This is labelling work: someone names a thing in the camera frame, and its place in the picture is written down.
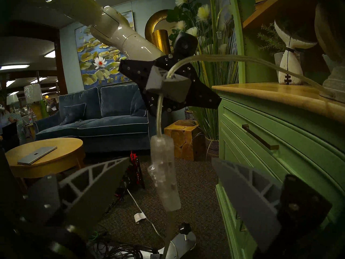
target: green cabinet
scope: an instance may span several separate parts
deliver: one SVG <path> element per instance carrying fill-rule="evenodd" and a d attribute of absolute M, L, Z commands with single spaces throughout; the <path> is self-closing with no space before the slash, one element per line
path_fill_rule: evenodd
<path fill-rule="evenodd" d="M 233 93 L 219 94 L 222 97 L 218 108 L 219 157 L 260 169 L 281 182 L 288 173 L 298 176 L 332 203 L 325 223 L 336 221 L 345 197 L 345 152 L 339 148 L 345 135 L 337 131 L 341 126 L 281 103 Z M 315 120 L 319 121 L 318 130 L 310 124 Z M 249 125 L 259 138 L 242 125 Z M 329 130 L 337 133 L 337 139 L 330 137 Z M 262 140 L 279 148 L 270 150 Z M 252 258 L 256 243 L 237 216 L 221 180 L 216 192 L 232 258 Z"/>

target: artificial plant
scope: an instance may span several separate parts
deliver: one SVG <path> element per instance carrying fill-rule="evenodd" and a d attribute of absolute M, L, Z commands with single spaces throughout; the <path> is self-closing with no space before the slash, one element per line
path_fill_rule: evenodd
<path fill-rule="evenodd" d="M 227 11 L 229 5 L 210 5 L 197 0 L 176 0 L 176 7 L 168 10 L 166 20 L 176 22 L 169 39 L 174 45 L 177 35 L 185 31 L 198 38 L 196 54 L 237 54 L 235 26 L 232 15 Z M 199 79 L 206 86 L 233 84 L 238 82 L 237 62 L 193 63 Z M 218 110 L 190 107 L 205 136 L 218 140 Z"/>

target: drawer handle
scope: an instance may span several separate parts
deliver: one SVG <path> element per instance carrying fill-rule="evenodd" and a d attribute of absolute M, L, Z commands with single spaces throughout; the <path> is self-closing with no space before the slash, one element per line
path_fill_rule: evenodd
<path fill-rule="evenodd" d="M 240 232 L 246 231 L 246 228 L 245 228 L 245 226 L 243 225 L 243 221 L 241 221 L 241 224 L 240 224 L 240 226 L 239 226 L 239 230 L 240 230 Z"/>
<path fill-rule="evenodd" d="M 265 140 L 263 140 L 260 136 L 258 136 L 255 132 L 251 131 L 249 129 L 249 124 L 242 124 L 242 128 L 246 130 L 248 133 L 250 133 L 252 136 L 254 136 L 257 140 L 260 141 L 261 144 L 263 144 L 265 147 L 267 147 L 269 150 L 278 150 L 279 145 L 270 145 Z"/>

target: black knob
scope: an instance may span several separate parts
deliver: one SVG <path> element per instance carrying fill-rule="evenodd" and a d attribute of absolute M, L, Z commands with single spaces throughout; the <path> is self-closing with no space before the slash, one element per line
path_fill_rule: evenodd
<path fill-rule="evenodd" d="M 180 230 L 180 234 L 188 235 L 189 232 L 192 231 L 192 228 L 190 227 L 190 224 L 188 224 L 188 223 L 182 223 L 182 224 L 179 226 L 179 230 Z"/>

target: woven basket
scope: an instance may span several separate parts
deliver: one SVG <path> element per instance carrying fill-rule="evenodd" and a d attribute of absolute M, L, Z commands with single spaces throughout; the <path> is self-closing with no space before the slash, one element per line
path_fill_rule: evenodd
<path fill-rule="evenodd" d="M 206 142 L 206 157 L 209 155 L 213 158 L 219 157 L 219 142 L 218 140 L 211 140 L 205 137 Z"/>
<path fill-rule="evenodd" d="M 186 120 L 196 120 L 196 118 L 193 115 L 193 112 L 190 110 L 185 110 L 185 117 Z"/>

